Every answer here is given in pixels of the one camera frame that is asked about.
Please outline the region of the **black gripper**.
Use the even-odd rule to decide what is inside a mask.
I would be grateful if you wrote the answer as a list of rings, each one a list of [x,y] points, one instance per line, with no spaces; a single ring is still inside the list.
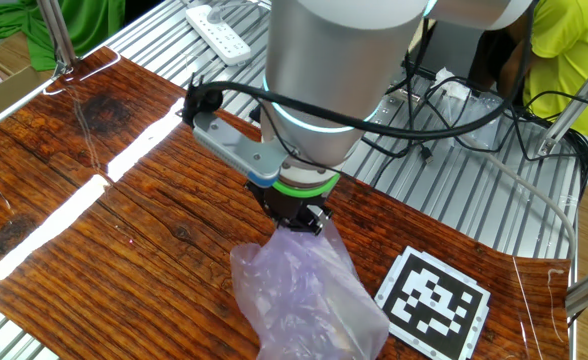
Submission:
[[[326,197],[323,195],[297,198],[275,187],[261,188],[252,182],[246,183],[246,189],[274,220],[277,229],[319,235],[333,216],[333,211],[325,205]]]

